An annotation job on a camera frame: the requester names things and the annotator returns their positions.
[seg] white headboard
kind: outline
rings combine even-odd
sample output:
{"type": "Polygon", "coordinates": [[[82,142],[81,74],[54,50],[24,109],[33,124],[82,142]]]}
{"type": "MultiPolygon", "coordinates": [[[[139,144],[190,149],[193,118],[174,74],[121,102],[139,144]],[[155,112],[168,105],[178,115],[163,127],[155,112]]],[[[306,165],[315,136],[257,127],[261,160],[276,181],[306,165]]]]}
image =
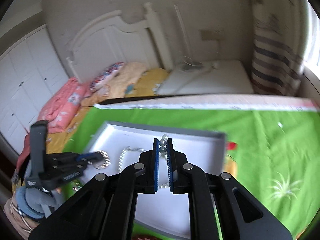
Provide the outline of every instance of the white headboard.
{"type": "Polygon", "coordinates": [[[92,20],[77,33],[67,61],[80,82],[92,80],[119,61],[146,63],[150,69],[161,65],[173,69],[159,17],[151,3],[144,7],[145,20],[140,22],[127,24],[120,17],[121,11],[116,10],[92,20]]]}

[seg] green cloth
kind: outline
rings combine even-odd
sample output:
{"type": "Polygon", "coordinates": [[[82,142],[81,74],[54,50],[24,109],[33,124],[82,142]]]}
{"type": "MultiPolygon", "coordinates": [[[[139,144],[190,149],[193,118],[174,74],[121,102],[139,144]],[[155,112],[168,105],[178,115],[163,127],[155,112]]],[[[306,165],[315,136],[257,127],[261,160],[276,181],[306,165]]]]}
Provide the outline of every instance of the green cloth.
{"type": "MultiPolygon", "coordinates": [[[[316,112],[92,108],[65,151],[82,152],[105,121],[223,131],[238,181],[295,237],[320,207],[320,118],[316,112]]],[[[140,226],[135,225],[135,233],[140,226]]]]}

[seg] pink blanket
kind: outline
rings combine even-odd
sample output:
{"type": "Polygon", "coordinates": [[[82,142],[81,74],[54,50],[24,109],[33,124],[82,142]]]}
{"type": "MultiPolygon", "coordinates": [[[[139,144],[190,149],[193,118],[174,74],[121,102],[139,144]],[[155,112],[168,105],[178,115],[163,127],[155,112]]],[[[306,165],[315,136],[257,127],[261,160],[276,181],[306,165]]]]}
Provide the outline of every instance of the pink blanket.
{"type": "Polygon", "coordinates": [[[66,84],[44,105],[38,120],[48,120],[48,132],[64,131],[75,116],[88,85],[70,78],[66,84]]]}

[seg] starburst pattern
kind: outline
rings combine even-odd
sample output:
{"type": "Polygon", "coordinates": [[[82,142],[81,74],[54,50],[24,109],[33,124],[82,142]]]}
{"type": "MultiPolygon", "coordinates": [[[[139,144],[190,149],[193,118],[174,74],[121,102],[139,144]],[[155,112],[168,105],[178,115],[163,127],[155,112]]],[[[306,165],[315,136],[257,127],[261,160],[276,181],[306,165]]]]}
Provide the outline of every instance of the starburst pattern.
{"type": "Polygon", "coordinates": [[[301,183],[302,180],[300,179],[290,183],[290,175],[288,176],[287,180],[285,180],[281,173],[278,172],[278,174],[280,175],[281,181],[276,179],[273,180],[276,185],[271,187],[275,190],[275,192],[271,195],[271,198],[276,199],[287,197],[291,199],[291,196],[294,196],[297,199],[297,196],[294,192],[300,190],[297,185],[301,183]]]}

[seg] striped curtain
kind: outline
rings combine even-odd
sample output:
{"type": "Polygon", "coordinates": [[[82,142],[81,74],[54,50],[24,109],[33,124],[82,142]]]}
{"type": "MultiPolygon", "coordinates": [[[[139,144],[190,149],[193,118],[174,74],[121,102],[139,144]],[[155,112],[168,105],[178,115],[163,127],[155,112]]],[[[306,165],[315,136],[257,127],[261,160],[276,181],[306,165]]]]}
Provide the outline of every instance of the striped curtain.
{"type": "Polygon", "coordinates": [[[251,82],[258,94],[294,96],[308,39],[307,0],[252,0],[251,82]]]}

